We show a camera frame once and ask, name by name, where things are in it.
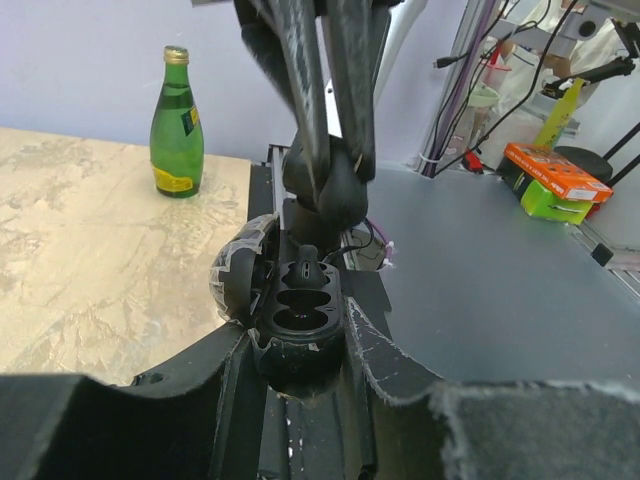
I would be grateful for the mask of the black earbud charging case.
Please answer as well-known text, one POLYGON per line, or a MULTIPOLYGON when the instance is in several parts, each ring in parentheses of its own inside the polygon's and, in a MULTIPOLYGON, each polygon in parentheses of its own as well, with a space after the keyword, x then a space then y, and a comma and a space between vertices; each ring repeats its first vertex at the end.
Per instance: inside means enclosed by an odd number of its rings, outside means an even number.
POLYGON ((319 259, 321 289, 290 288, 278 214, 245 223, 217 254, 209 289, 220 316, 245 329, 258 372, 279 394, 310 402, 337 382, 345 333, 338 270, 319 259))

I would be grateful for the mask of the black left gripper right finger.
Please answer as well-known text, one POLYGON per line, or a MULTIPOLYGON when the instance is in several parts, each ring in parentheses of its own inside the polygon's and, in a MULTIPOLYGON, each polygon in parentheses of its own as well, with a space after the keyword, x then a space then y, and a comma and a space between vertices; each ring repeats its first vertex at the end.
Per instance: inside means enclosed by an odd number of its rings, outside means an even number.
POLYGON ((344 472, 354 479, 635 479, 639 391, 620 382, 451 382, 344 301, 344 472))

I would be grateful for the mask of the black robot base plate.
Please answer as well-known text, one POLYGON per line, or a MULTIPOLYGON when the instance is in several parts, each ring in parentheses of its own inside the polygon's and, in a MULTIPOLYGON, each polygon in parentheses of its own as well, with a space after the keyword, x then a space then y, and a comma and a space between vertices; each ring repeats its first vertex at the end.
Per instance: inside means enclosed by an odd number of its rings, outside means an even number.
POLYGON ((316 230, 312 213, 284 189, 288 153, 272 145, 274 203, 279 217, 276 277, 257 326, 257 361, 278 406, 287 441, 286 479, 372 479, 376 448, 364 374, 351 358, 345 305, 359 261, 386 263, 390 246, 365 221, 334 250, 296 239, 316 230))

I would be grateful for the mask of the black earbud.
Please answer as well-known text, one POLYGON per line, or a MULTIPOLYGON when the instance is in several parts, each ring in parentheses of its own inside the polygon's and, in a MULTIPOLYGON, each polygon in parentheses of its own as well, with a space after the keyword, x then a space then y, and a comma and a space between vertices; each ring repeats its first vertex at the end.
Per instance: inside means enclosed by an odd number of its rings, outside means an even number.
POLYGON ((302 245, 296 261, 290 265, 285 283, 290 288, 321 289, 326 277, 318 261, 318 250, 313 245, 302 245))

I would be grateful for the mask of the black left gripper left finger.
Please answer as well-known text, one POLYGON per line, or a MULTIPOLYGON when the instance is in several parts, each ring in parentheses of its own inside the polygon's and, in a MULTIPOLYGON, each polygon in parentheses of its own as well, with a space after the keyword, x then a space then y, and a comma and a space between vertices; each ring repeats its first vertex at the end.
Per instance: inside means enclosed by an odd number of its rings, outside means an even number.
POLYGON ((1 378, 4 479, 254 479, 259 454, 260 381, 234 324, 126 387, 1 378))

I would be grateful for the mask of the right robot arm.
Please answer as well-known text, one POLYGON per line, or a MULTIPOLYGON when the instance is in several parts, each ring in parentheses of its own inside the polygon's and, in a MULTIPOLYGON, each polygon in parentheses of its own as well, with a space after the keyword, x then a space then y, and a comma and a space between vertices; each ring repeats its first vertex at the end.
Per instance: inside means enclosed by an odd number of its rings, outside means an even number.
POLYGON ((242 40, 295 116, 283 182, 294 237, 329 249, 367 214, 376 173, 374 88, 393 1, 237 1, 242 40))

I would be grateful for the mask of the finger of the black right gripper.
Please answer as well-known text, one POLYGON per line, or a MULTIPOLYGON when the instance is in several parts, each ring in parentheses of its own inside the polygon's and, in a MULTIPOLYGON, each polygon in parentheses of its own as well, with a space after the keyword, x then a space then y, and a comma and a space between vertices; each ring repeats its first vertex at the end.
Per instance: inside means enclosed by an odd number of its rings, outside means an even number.
POLYGON ((330 142, 313 1, 236 1, 242 40, 295 115, 311 198, 328 178, 330 142))
POLYGON ((373 12, 369 1, 319 1, 325 46, 346 151, 361 180, 375 176, 373 12))

